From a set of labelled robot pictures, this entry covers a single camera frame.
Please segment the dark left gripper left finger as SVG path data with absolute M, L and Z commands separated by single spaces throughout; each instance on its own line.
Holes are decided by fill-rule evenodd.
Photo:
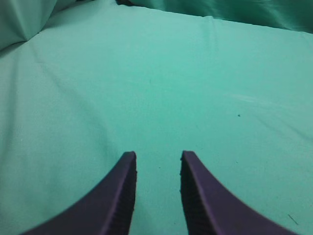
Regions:
M 125 152 L 84 197 L 27 235 L 127 235 L 134 212 L 136 154 Z

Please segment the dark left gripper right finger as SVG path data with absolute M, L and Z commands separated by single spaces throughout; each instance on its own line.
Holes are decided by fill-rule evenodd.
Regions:
M 180 194 L 190 235 L 291 235 L 234 196 L 195 152 L 183 151 Z

